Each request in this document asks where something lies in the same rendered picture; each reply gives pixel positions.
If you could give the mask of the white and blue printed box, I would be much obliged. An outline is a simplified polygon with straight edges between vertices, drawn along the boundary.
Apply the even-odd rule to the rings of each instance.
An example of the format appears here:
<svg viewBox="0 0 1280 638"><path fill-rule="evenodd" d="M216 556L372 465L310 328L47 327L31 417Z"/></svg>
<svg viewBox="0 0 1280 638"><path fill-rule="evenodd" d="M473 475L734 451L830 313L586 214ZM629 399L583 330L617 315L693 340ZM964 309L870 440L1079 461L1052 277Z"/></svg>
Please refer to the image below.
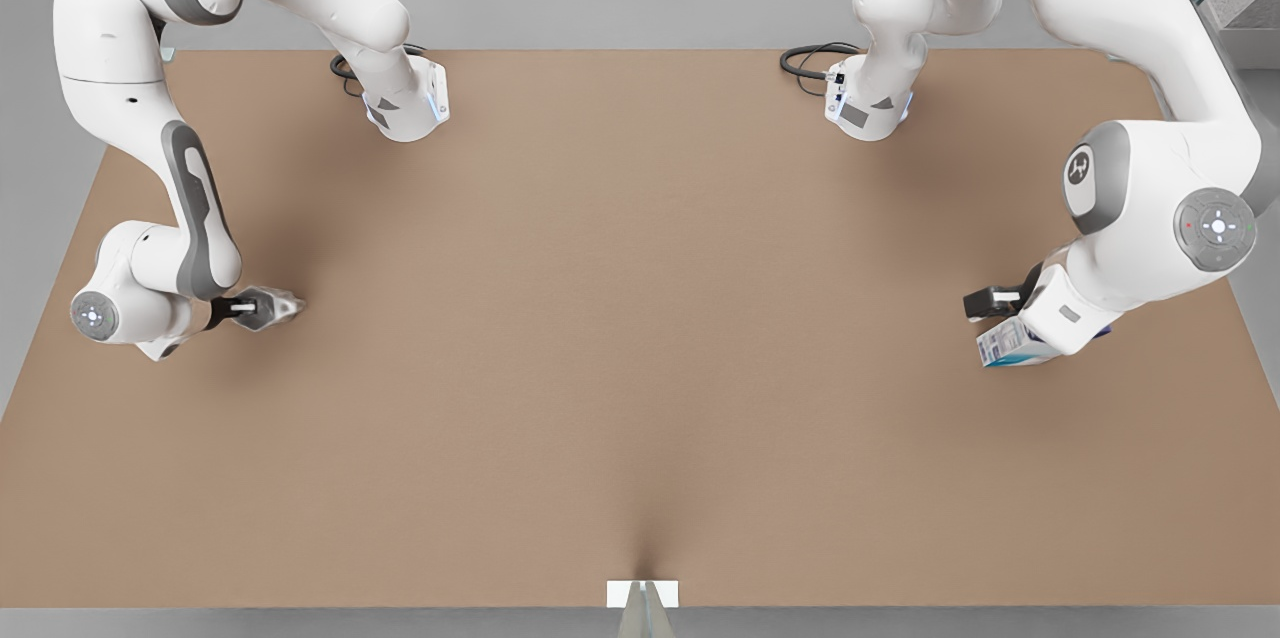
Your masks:
<svg viewBox="0 0 1280 638"><path fill-rule="evenodd" d="M1064 313L1023 313L979 334L975 345L983 366L1039 365L1079 354L1091 341L1108 334L1119 318L1119 313L1075 319Z"/></svg>

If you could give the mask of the white post foot plate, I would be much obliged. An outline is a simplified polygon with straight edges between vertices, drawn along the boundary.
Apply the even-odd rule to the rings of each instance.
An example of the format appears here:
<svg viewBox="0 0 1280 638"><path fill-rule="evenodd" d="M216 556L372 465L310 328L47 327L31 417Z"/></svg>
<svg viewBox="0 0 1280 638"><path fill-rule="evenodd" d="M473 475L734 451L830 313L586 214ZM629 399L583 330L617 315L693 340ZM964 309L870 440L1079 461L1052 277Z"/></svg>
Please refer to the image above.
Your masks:
<svg viewBox="0 0 1280 638"><path fill-rule="evenodd" d="M680 583L677 580L608 580L605 583L605 606L608 609L623 609L630 597L632 583L639 584L641 589L650 588L658 601L660 601L664 609L675 609L680 606Z"/></svg>

